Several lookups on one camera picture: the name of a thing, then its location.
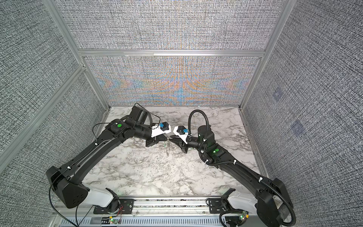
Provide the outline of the silver keyring with rings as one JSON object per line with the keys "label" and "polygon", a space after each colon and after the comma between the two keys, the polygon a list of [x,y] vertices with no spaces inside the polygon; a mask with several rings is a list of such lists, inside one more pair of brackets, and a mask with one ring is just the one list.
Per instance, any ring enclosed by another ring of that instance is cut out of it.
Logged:
{"label": "silver keyring with rings", "polygon": [[170,156],[170,150],[171,150],[171,142],[169,139],[167,139],[166,142],[164,142],[164,149],[165,149],[165,153],[166,153],[166,156],[169,157]]}

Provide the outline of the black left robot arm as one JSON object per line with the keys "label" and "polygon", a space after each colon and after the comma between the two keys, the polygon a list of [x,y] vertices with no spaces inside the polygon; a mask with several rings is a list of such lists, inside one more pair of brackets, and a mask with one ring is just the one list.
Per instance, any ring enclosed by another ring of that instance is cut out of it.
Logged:
{"label": "black left robot arm", "polygon": [[115,213],[120,207],[119,196],[111,189],[93,188],[83,183],[90,170],[110,151],[124,143],[129,138],[140,138],[151,147],[160,141],[167,141],[166,134],[171,127],[167,122],[149,125],[145,120],[151,118],[151,113],[138,106],[121,119],[114,119],[106,124],[105,129],[95,141],[61,167],[50,167],[46,171],[50,189],[68,208],[80,204],[94,205],[105,208],[109,213]]}

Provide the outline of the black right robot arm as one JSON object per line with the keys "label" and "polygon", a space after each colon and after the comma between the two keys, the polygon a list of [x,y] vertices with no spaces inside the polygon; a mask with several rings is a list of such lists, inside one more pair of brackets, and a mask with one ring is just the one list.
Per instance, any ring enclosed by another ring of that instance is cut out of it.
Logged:
{"label": "black right robot arm", "polygon": [[281,180],[271,180],[238,161],[227,149],[216,143],[214,133],[205,125],[199,128],[197,137],[193,137],[184,126],[176,126],[173,133],[171,142],[184,153],[195,148],[203,163],[228,173],[244,185],[257,200],[253,207],[266,226],[292,227],[296,224],[293,203]]}

